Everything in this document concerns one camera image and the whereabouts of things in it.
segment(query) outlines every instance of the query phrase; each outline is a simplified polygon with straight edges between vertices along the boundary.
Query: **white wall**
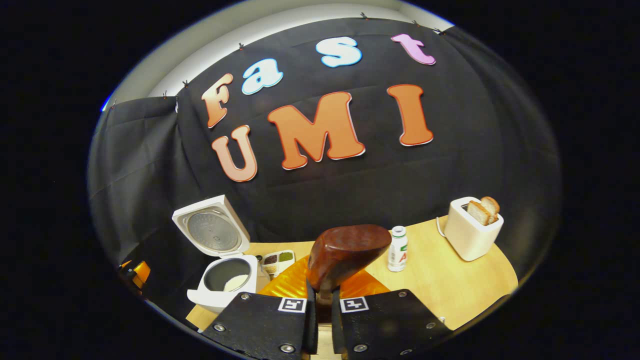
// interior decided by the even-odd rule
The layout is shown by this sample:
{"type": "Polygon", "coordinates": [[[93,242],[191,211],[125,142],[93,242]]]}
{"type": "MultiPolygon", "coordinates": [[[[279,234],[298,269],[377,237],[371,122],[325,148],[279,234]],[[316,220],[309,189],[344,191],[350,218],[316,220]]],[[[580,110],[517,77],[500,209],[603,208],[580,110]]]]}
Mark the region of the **white wall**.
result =
{"type": "Polygon", "coordinates": [[[263,37],[310,22],[359,17],[392,19],[445,30],[451,23],[398,0],[249,0],[215,13],[175,35],[141,61],[109,98],[124,102],[141,97],[175,95],[182,82],[195,78],[216,61],[263,37]]]}

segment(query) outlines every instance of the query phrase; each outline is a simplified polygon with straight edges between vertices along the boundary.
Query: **small bottle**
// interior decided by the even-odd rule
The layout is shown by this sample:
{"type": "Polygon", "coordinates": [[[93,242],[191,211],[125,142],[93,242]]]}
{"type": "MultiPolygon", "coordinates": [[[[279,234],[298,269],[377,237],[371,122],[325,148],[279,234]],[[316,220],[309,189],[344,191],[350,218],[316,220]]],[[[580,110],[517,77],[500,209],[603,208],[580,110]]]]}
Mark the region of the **small bottle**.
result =
{"type": "Polygon", "coordinates": [[[387,268],[390,271],[398,272],[404,270],[406,265],[406,229],[404,226],[394,226],[391,230],[391,245],[389,245],[389,256],[387,268]]]}

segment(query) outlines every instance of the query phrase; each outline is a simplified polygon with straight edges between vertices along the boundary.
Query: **light blue letter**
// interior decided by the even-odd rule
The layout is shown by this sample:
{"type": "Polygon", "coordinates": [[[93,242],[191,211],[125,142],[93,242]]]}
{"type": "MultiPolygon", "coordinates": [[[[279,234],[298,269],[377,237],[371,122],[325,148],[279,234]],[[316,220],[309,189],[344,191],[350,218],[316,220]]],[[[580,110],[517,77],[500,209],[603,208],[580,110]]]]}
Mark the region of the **light blue letter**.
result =
{"type": "Polygon", "coordinates": [[[356,40],[349,37],[328,38],[317,43],[316,51],[326,55],[320,60],[328,67],[353,65],[362,59],[356,45],[356,40]]]}
{"type": "Polygon", "coordinates": [[[261,88],[270,88],[279,83],[282,76],[284,74],[278,71],[278,63],[275,59],[260,60],[249,66],[242,75],[246,79],[242,84],[242,93],[251,95],[260,91],[261,88]]]}

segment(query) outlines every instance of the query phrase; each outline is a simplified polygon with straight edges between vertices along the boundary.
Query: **white bottle cap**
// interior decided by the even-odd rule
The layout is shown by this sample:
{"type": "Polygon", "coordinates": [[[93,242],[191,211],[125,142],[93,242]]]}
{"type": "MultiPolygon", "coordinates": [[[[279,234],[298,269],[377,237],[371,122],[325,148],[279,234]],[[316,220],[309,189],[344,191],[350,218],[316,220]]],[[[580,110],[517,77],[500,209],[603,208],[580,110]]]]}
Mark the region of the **white bottle cap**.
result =
{"type": "Polygon", "coordinates": [[[406,234],[406,229],[404,228],[404,226],[394,226],[393,229],[391,229],[391,233],[393,235],[393,237],[395,238],[401,238],[406,234]]]}

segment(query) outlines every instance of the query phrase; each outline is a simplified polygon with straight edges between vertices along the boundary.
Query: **orange letter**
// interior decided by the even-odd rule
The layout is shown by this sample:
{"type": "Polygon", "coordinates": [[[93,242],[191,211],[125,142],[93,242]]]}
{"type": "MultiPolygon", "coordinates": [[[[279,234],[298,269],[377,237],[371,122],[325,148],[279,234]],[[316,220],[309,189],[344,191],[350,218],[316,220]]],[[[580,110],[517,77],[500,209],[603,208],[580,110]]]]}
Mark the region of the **orange letter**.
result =
{"type": "Polygon", "coordinates": [[[229,179],[237,181],[238,183],[253,179],[258,172],[258,165],[255,162],[249,136],[247,136],[249,131],[249,125],[242,125],[231,132],[231,137],[236,139],[238,146],[240,146],[240,151],[244,159],[244,168],[237,168],[234,164],[231,154],[229,154],[229,148],[227,147],[229,138],[222,136],[211,143],[211,147],[218,154],[222,170],[225,171],[229,179]]]}
{"type": "Polygon", "coordinates": [[[417,85],[394,85],[387,89],[400,108],[403,133],[400,143],[404,146],[422,145],[433,140],[433,133],[427,129],[422,112],[420,95],[422,88],[417,85]]]}
{"type": "Polygon", "coordinates": [[[321,161],[324,155],[324,143],[327,135],[331,147],[327,156],[333,160],[351,158],[364,153],[364,144],[358,141],[351,114],[349,113],[351,94],[332,92],[318,101],[316,118],[311,123],[294,106],[287,105],[273,110],[268,116],[276,124],[280,133],[285,170],[293,170],[307,164],[307,157],[300,154],[298,145],[315,161],[321,161]]]}
{"type": "Polygon", "coordinates": [[[202,94],[202,100],[204,100],[207,106],[207,114],[209,114],[209,121],[207,122],[209,129],[214,127],[227,114],[227,109],[222,108],[220,101],[224,104],[229,101],[229,89],[223,84],[231,84],[233,79],[233,75],[225,74],[202,94]]]}

